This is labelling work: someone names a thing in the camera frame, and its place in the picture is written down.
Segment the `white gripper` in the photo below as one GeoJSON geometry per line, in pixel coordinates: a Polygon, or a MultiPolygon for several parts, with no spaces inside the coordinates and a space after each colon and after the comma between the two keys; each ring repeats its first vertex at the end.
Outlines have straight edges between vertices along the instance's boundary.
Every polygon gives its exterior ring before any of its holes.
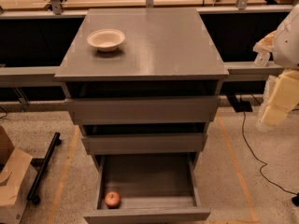
{"type": "MultiPolygon", "coordinates": [[[[273,31],[258,41],[253,50],[271,52],[276,64],[299,68],[299,5],[273,31]]],[[[284,70],[278,77],[270,76],[264,87],[259,110],[262,125],[277,127],[299,105],[299,71],[284,70]]]]}

